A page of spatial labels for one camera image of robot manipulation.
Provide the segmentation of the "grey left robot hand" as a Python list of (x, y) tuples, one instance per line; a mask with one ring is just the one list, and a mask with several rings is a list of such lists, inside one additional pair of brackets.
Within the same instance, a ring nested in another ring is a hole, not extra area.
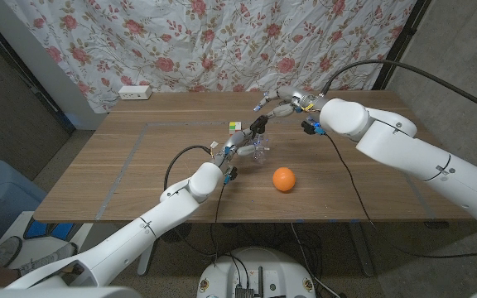
[(214, 154), (213, 162), (222, 167), (228, 164), (235, 155), (252, 156), (258, 164), (264, 164), (270, 150), (266, 133), (256, 133), (247, 128), (235, 132), (222, 148)]

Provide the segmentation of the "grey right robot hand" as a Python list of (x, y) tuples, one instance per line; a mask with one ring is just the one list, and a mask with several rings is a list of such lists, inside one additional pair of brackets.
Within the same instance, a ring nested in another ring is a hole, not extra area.
[(293, 113), (304, 113), (313, 122), (320, 121), (320, 111), (327, 102), (325, 98), (307, 91), (290, 86), (281, 86), (265, 92), (253, 111), (260, 111), (273, 100), (280, 100), (280, 103), (272, 111), (266, 113), (268, 118), (285, 118)]

